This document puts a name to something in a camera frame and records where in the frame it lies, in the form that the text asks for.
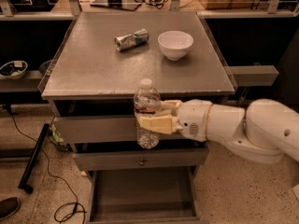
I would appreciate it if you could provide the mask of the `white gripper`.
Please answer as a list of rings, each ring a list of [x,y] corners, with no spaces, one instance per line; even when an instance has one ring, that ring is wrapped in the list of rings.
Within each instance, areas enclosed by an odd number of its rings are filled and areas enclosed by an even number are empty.
[[[161,101],[160,109],[164,116],[140,116],[138,123],[142,128],[156,133],[171,134],[180,130],[185,138],[204,142],[210,107],[212,103],[204,100],[190,100],[183,104],[180,100],[165,100]]]

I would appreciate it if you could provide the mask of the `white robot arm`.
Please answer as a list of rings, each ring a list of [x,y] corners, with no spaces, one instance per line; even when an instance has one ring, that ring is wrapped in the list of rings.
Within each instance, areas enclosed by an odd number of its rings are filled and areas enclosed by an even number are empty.
[[[299,161],[299,113],[277,101],[259,99],[247,108],[196,99],[161,105],[155,114],[138,114],[138,124],[156,133],[216,142],[258,163],[277,163],[284,155]]]

